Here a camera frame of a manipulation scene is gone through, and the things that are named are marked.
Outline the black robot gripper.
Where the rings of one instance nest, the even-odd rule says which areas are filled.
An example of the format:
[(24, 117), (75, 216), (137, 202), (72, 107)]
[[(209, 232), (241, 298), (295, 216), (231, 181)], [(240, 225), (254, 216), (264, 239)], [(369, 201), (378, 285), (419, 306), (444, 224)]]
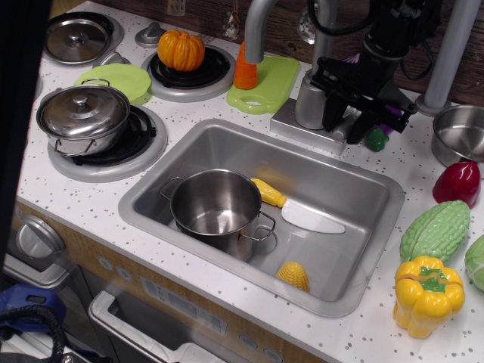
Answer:
[(311, 84), (326, 96), (322, 125), (332, 132), (343, 120), (348, 106), (361, 111), (350, 129), (347, 144), (359, 144), (379, 121), (403, 132), (416, 106), (394, 82), (396, 63), (361, 56), (357, 64), (328, 57), (318, 59)]

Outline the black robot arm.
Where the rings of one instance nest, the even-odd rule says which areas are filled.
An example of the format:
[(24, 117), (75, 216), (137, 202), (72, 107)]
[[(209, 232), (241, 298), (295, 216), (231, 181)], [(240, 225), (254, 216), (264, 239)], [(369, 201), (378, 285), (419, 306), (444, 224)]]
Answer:
[(322, 126), (332, 131), (343, 121), (348, 107), (360, 115), (347, 134), (348, 144), (358, 144), (375, 125), (402, 132), (417, 107), (394, 81), (404, 68), (410, 48), (427, 48), (427, 39), (440, 24), (441, 1), (371, 1), (367, 17), (346, 28), (323, 26), (312, 1), (309, 18), (326, 36), (345, 36), (367, 28), (363, 49), (355, 63), (320, 57), (311, 83), (323, 91), (326, 102)]

